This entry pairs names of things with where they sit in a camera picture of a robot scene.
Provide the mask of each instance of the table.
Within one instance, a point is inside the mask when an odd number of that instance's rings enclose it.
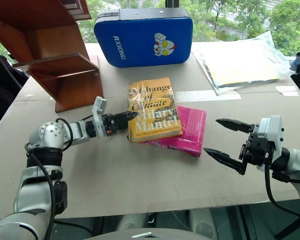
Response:
[[[195,51],[200,43],[194,43]],[[183,64],[116,68],[105,59],[97,43],[86,45],[99,57],[105,112],[127,109],[129,82],[170,77],[175,94],[212,91],[193,55]],[[247,135],[230,131],[218,118],[256,123],[281,115],[284,146],[300,149],[300,91],[284,96],[276,86],[295,86],[289,78],[280,82],[247,86],[240,99],[179,102],[207,111],[203,145],[237,158]],[[41,123],[62,117],[74,122],[91,114],[91,106],[59,114],[55,101],[32,79],[25,84],[0,122],[0,218],[13,212],[13,202],[22,170],[26,167],[24,144]],[[127,133],[91,139],[63,154],[63,180],[68,185],[68,207],[61,218],[96,217],[144,212],[206,208],[268,201],[263,172],[249,165],[245,176],[221,165],[204,151],[200,158],[155,146],[130,143]],[[271,181],[276,200],[297,199],[291,184]]]

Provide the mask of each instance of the blue padded case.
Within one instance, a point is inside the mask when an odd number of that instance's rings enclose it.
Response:
[[[98,14],[94,34],[115,67],[179,64],[189,58],[193,22],[182,8],[112,9]]]

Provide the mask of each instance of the book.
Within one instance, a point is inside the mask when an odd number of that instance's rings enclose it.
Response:
[[[182,134],[182,126],[168,77],[129,84],[128,110],[139,115],[128,122],[128,139],[141,143]]]
[[[186,152],[200,157],[204,142],[207,113],[203,110],[177,106],[182,125],[182,135],[143,142],[152,146]]]

